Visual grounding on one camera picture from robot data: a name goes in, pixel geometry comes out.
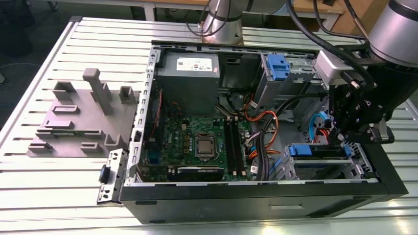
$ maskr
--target green circuit board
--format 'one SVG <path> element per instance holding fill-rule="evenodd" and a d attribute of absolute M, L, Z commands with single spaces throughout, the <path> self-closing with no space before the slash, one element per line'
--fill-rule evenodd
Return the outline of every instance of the green circuit board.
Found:
<path fill-rule="evenodd" d="M 229 174 L 226 140 L 225 140 L 225 119 L 222 118 L 169 118 L 165 127 L 163 149 L 159 152 L 147 152 L 153 160 L 149 165 L 149 180 L 151 182 L 167 181 L 167 167 L 170 166 L 211 166 L 225 169 L 223 181 L 251 180 L 250 166 L 243 159 L 246 176 Z M 249 122 L 239 122 L 239 132 L 249 132 Z M 214 137 L 215 155 L 202 161 L 197 157 L 197 137 L 201 135 Z"/>

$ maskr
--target slotted aluminum surface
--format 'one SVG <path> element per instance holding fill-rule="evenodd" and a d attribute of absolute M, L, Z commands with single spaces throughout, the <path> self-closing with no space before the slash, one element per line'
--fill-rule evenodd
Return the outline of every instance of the slotted aluminum surface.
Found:
<path fill-rule="evenodd" d="M 350 39 L 320 35 L 333 44 L 354 43 Z M 243 37 L 249 46 L 318 49 L 300 32 L 246 28 Z M 101 79 L 110 89 L 131 86 L 141 91 L 151 40 L 199 42 L 201 39 L 179 23 L 85 18 L 68 24 L 0 132 L 0 231 L 418 234 L 418 125 L 414 120 L 418 115 L 410 103 L 396 110 L 389 125 L 397 142 L 385 145 L 410 194 L 333 219 L 142 226 L 123 206 L 95 205 L 106 158 L 30 158 L 27 147 L 55 99 L 51 92 L 55 83 L 72 81 L 76 89 L 87 89 L 82 74 L 85 68 L 91 67 L 101 69 Z"/>

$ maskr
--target ram slot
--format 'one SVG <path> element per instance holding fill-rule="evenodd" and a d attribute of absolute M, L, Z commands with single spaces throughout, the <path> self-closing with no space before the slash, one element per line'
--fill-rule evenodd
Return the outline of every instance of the ram slot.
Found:
<path fill-rule="evenodd" d="M 234 154 L 234 138 L 233 138 L 233 127 L 231 121 L 225 120 L 223 131 L 225 131 L 225 146 L 227 150 L 227 165 L 229 165 L 229 174 L 237 175 L 237 162 Z"/>
<path fill-rule="evenodd" d="M 242 151 L 241 151 L 241 135 L 239 135 L 237 120 L 231 122 L 231 128 L 233 128 L 234 158 L 235 158 L 235 163 L 237 163 L 237 170 L 242 176 L 246 176 L 246 171 L 243 169 L 243 159 L 242 159 Z"/>

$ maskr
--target blue latch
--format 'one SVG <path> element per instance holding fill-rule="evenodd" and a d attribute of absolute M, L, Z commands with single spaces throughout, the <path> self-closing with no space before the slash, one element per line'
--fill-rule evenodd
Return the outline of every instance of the blue latch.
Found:
<path fill-rule="evenodd" d="M 348 158 L 350 158 L 353 156 L 352 148 L 346 144 L 345 144 L 345 153 L 346 153 Z"/>
<path fill-rule="evenodd" d="M 267 64 L 274 81 L 285 81 L 290 74 L 290 63 L 283 55 L 267 55 Z"/>
<path fill-rule="evenodd" d="M 289 147 L 290 156 L 313 155 L 312 147 L 308 144 L 293 144 Z"/>

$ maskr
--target power supply label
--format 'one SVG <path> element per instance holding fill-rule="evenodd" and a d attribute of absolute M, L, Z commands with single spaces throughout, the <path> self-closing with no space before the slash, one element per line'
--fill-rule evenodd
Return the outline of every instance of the power supply label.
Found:
<path fill-rule="evenodd" d="M 207 71 L 213 72 L 211 59 L 209 58 L 183 58 L 178 59 L 179 71 Z"/>

